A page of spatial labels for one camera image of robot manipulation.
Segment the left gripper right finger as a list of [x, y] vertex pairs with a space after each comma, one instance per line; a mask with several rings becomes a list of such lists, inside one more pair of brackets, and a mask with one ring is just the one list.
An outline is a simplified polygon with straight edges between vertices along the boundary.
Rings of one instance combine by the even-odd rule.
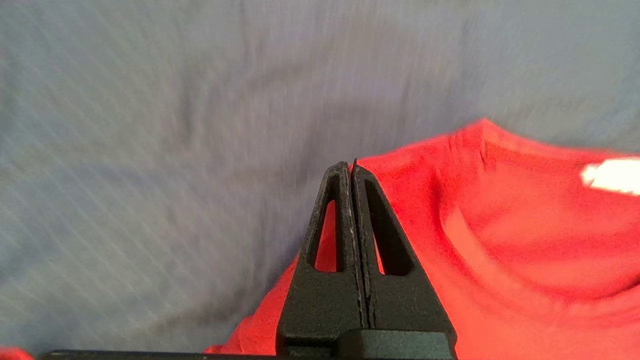
[[457, 333], [380, 182], [351, 172], [363, 325], [350, 333], [358, 360], [455, 360]]

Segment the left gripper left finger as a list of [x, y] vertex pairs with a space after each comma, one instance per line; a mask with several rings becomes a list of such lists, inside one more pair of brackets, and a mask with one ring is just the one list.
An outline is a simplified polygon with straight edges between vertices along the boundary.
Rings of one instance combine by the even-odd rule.
[[[316, 268], [327, 208], [334, 203], [336, 271]], [[349, 164], [330, 166], [318, 189], [276, 330], [278, 356], [320, 359], [338, 353], [338, 338], [364, 328], [360, 247]]]

